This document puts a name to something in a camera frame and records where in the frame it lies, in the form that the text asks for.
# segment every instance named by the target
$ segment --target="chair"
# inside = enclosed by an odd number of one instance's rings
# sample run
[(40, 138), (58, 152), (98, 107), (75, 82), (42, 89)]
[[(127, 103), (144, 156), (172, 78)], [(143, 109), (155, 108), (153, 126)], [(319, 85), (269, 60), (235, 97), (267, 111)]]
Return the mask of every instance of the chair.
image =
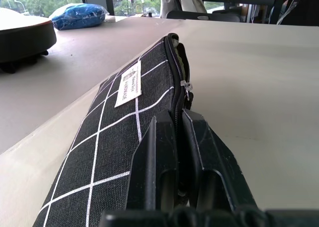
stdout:
[(243, 22), (243, 19), (238, 14), (208, 14), (182, 11), (179, 0), (174, 0), (175, 10), (170, 11), (167, 19), (194, 19), (194, 20), (212, 20), (212, 21), (226, 21), (226, 22)]
[(167, 14), (167, 19), (194, 19), (194, 20), (212, 20), (226, 22), (243, 22), (238, 14), (207, 14), (180, 10), (172, 10)]

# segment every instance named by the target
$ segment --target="fabric label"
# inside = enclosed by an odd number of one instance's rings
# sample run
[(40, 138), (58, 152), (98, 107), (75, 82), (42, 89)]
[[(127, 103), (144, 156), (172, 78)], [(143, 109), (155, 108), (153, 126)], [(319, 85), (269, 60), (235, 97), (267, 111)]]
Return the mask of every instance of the fabric label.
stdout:
[(141, 61), (139, 61), (122, 74), (115, 108), (141, 94)]

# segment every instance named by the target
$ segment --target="black plaid pencil case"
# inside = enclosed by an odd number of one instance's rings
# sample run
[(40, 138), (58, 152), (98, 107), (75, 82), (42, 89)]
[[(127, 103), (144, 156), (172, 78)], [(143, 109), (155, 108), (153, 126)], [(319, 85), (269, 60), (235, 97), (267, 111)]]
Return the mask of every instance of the black plaid pencil case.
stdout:
[[(142, 94), (115, 108), (120, 83), (135, 75), (123, 74), (139, 62)], [(132, 156), (152, 117), (169, 110), (178, 130), (190, 87), (185, 48), (173, 33), (103, 82), (33, 226), (96, 227), (103, 210), (124, 209)]]

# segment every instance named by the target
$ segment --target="black plastic mount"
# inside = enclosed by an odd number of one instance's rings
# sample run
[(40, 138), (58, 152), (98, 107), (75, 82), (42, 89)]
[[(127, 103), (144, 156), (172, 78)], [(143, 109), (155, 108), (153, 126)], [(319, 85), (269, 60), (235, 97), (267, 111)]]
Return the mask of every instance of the black plastic mount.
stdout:
[(206, 120), (183, 110), (181, 121), (176, 140), (168, 111), (153, 117), (133, 156), (126, 209), (103, 211), (100, 227), (319, 226), (319, 211), (259, 210), (234, 155)]

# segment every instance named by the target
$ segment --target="grey table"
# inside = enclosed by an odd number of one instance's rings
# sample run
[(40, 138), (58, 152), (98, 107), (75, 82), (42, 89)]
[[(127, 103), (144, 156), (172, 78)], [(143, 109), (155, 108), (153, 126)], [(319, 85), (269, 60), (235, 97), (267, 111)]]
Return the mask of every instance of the grey table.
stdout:
[(7, 133), (24, 125), (32, 134), (0, 155), (0, 226), (32, 225), (96, 84), (168, 32), (186, 48), (193, 110), (235, 154), (258, 206), (319, 208), (318, 27), (128, 18), (61, 32), (51, 55), (18, 80), (6, 76), (23, 94), (11, 92), (11, 107), (32, 111)]

